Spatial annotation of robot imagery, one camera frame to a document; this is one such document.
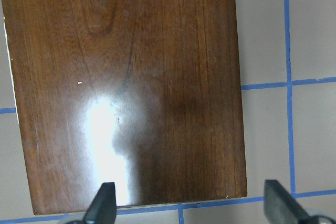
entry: brown wooden panel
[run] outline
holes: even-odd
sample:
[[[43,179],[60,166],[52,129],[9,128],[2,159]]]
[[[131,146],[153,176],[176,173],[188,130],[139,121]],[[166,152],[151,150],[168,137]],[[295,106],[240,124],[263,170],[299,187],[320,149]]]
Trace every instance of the brown wooden panel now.
[[[34,213],[246,196],[235,0],[2,0]]]

